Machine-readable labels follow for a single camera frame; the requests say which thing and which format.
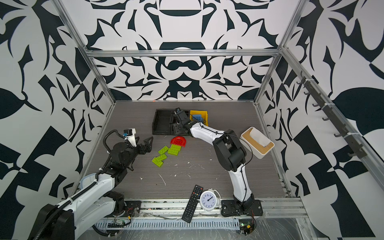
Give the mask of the red arch lego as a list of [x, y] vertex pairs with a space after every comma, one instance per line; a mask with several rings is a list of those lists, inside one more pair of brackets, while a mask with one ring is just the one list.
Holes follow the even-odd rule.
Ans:
[[176, 136], [171, 140], [171, 145], [185, 147], [187, 140], [182, 136]]

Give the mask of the green L-shaped lego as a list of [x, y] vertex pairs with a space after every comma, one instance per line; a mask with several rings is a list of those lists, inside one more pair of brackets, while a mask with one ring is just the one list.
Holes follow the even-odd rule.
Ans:
[[167, 159], [167, 156], [165, 154], [162, 154], [158, 157], [155, 157], [152, 159], [152, 163], [154, 163], [157, 167], [161, 168], [164, 164], [164, 160]]

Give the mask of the green small lego brick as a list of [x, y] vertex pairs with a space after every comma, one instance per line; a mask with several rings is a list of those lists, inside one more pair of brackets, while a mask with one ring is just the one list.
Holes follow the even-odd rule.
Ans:
[[169, 150], [168, 146], [164, 146], [163, 148], [161, 148], [158, 153], [159, 155], [164, 155], [165, 153], [167, 153]]

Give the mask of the blue lego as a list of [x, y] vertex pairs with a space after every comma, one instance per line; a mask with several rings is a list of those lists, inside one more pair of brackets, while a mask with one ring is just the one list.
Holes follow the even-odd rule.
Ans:
[[204, 118], [202, 117], [202, 115], [197, 114], [197, 115], [192, 115], [192, 117], [193, 117], [193, 120], [195, 121], [198, 121], [198, 122], [204, 121]]

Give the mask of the green square lego plate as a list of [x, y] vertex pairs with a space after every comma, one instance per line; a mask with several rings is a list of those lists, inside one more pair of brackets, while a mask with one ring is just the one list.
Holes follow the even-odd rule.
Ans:
[[171, 145], [167, 153], [172, 156], [178, 156], [179, 152], [181, 151], [181, 148], [182, 147], [179, 145]]

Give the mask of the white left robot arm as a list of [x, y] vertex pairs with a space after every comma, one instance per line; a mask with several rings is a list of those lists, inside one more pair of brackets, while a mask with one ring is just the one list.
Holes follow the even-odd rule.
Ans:
[[153, 137], [141, 144], [135, 129], [123, 134], [108, 132], [103, 145], [109, 156], [97, 173], [84, 177], [90, 180], [77, 193], [57, 205], [47, 204], [38, 213], [30, 240], [76, 240], [102, 218], [120, 216], [126, 210], [124, 195], [114, 191], [128, 171], [133, 171], [137, 156], [152, 151]]

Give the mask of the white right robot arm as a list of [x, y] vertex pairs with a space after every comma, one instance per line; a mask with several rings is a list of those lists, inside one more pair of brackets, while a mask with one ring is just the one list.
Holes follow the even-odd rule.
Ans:
[[221, 215], [262, 216], [261, 202], [256, 200], [248, 184], [245, 166], [246, 148], [233, 130], [220, 131], [191, 120], [184, 110], [174, 110], [176, 132], [184, 132], [190, 137], [203, 140], [214, 147], [220, 165], [229, 173], [233, 185], [233, 200], [222, 201]]

